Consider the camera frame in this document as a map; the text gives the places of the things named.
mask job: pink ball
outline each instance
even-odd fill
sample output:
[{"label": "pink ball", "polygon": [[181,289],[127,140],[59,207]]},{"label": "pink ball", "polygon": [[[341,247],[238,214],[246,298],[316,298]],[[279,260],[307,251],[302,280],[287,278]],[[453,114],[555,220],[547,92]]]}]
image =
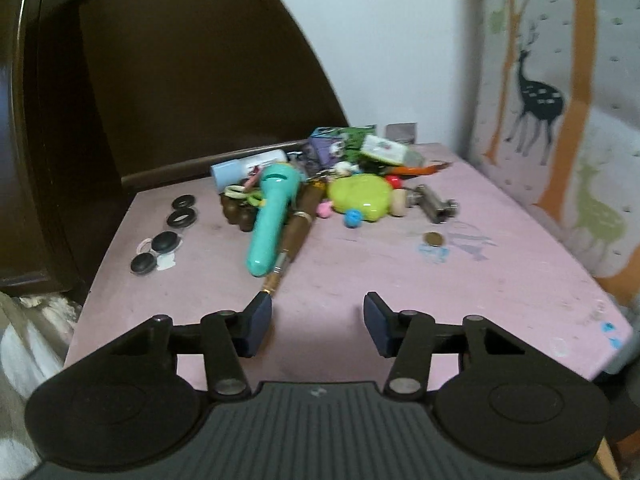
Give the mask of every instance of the pink ball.
[{"label": "pink ball", "polygon": [[334,206],[334,203],[331,202],[330,200],[321,202],[318,204],[318,208],[316,209],[316,214],[320,218],[329,218],[329,216],[334,214],[334,210],[332,209],[333,206]]}]

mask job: teal flashlight toy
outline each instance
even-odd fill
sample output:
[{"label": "teal flashlight toy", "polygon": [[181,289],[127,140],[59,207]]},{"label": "teal flashlight toy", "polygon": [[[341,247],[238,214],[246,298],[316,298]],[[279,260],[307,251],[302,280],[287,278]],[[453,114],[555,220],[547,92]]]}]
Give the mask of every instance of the teal flashlight toy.
[{"label": "teal flashlight toy", "polygon": [[280,231],[300,186],[300,173],[289,164],[271,164],[262,170],[260,189],[263,205],[255,220],[246,268],[254,276],[271,272],[276,260]]}]

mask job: white wall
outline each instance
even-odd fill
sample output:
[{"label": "white wall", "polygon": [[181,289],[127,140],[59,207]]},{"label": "white wall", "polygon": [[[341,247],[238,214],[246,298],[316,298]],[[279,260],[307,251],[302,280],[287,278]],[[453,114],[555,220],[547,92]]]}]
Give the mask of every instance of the white wall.
[{"label": "white wall", "polygon": [[349,122],[418,123],[466,152],[478,84],[479,0],[282,0]]}]

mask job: pink table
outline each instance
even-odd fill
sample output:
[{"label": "pink table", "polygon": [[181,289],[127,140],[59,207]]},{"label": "pink table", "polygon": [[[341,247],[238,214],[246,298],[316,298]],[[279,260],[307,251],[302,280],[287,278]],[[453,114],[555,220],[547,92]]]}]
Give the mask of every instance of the pink table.
[{"label": "pink table", "polygon": [[[481,314],[586,378],[593,378],[631,328],[590,275],[511,198],[439,144],[420,146],[451,168],[412,180],[460,203],[457,219],[436,226],[419,208],[350,230],[342,216],[318,219],[274,298],[274,332],[261,355],[243,362],[252,385],[275,381],[382,383],[391,361],[377,355],[362,320],[374,290],[393,310],[414,309],[459,324]],[[199,218],[184,233],[175,267],[129,272],[138,243],[163,230],[175,197],[197,197]],[[422,244],[439,231],[445,248]],[[260,291],[244,258],[250,234],[226,223],[210,179],[139,193],[84,305],[71,364],[153,314],[175,324],[209,312],[241,310]],[[613,329],[604,328],[610,322]],[[434,359],[430,388],[456,373],[455,356]],[[202,358],[181,356],[178,373],[205,388]]]}]

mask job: black rubber ring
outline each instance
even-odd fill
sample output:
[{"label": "black rubber ring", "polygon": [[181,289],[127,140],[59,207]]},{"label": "black rubber ring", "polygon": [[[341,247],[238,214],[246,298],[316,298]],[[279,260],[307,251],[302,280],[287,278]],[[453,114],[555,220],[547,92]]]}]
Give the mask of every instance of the black rubber ring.
[{"label": "black rubber ring", "polygon": [[191,207],[196,203],[196,197],[193,195],[182,195],[171,202],[171,207],[180,209],[181,207]]},{"label": "black rubber ring", "polygon": [[190,207],[181,207],[176,209],[166,219],[166,224],[169,227],[188,227],[196,221],[196,211]]},{"label": "black rubber ring", "polygon": [[156,257],[151,253],[138,254],[131,261],[131,272],[138,276],[144,276],[156,268]]},{"label": "black rubber ring", "polygon": [[162,231],[151,240],[151,248],[158,254],[168,254],[180,245],[180,237],[173,231]]}]

